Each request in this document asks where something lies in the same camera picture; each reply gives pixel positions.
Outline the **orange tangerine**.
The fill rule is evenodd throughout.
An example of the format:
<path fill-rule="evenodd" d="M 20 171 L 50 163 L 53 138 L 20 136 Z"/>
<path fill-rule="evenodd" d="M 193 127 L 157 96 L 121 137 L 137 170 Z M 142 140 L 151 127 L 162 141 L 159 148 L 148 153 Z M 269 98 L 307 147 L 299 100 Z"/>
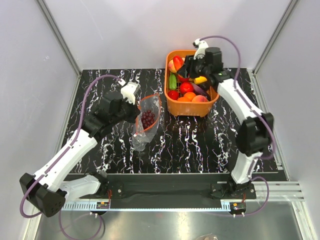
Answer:
<path fill-rule="evenodd" d="M 177 99 L 178 102 L 191 102 L 196 97 L 194 92 L 186 92 L 182 97 Z"/>

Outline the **clear orange zip bag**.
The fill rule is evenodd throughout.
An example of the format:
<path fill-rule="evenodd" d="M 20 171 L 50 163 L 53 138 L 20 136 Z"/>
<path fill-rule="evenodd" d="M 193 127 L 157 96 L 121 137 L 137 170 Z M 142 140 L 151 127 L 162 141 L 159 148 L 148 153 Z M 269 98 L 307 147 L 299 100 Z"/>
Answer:
<path fill-rule="evenodd" d="M 161 115 L 161 99 L 158 93 L 148 95 L 139 102 L 140 114 L 135 120 L 132 132 L 132 147 L 142 152 L 155 137 Z"/>

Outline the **peach front fruit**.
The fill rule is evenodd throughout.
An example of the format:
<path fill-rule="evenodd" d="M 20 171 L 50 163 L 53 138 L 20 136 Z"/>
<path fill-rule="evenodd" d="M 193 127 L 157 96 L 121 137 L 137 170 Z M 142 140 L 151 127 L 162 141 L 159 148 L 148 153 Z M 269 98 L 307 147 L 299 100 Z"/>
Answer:
<path fill-rule="evenodd" d="M 206 103 L 208 102 L 208 99 L 203 96 L 203 95 L 196 95 L 193 99 L 192 99 L 193 103 Z"/>

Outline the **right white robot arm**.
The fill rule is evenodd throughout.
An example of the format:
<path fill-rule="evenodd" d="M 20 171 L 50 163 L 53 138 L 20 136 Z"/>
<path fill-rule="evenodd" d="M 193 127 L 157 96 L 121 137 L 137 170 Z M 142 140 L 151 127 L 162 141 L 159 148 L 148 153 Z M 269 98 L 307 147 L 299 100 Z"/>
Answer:
<path fill-rule="evenodd" d="M 238 81 L 223 68 L 222 52 L 218 47 L 199 45 L 194 55 L 186 56 L 178 73 L 184 78 L 205 77 L 239 120 L 240 128 L 235 140 L 239 153 L 222 191 L 232 198 L 239 198 L 249 189 L 257 161 L 272 143 L 274 117 L 254 105 Z"/>

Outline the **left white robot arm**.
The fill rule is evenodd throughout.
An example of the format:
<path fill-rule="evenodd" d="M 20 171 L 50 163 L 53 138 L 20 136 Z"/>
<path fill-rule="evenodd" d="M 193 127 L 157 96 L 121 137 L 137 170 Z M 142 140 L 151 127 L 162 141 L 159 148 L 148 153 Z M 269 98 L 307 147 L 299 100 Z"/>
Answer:
<path fill-rule="evenodd" d="M 65 202 L 83 196 L 103 198 L 108 193 L 107 179 L 100 173 L 89 173 L 82 178 L 65 181 L 73 167 L 121 122 L 134 123 L 140 110 L 137 89 L 122 87 L 107 92 L 96 109 L 90 112 L 63 148 L 35 174 L 25 173 L 19 180 L 29 201 L 41 214 L 52 217 Z"/>

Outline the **purple grape bunch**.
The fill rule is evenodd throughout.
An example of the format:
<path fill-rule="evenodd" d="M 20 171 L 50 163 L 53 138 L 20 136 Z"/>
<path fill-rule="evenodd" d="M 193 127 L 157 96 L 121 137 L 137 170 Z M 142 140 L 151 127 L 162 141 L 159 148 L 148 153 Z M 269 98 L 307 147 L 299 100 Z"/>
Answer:
<path fill-rule="evenodd" d="M 144 111 L 141 122 L 144 129 L 150 127 L 155 122 L 155 114 L 151 110 Z"/>

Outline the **red orange mango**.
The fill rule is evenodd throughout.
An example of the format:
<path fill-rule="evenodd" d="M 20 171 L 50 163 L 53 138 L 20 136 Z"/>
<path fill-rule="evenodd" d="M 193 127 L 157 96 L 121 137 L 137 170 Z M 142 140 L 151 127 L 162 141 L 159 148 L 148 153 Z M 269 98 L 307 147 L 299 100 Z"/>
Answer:
<path fill-rule="evenodd" d="M 185 58 L 184 57 L 180 57 L 179 55 L 175 55 L 173 57 L 173 66 L 175 71 L 177 72 L 185 63 Z"/>

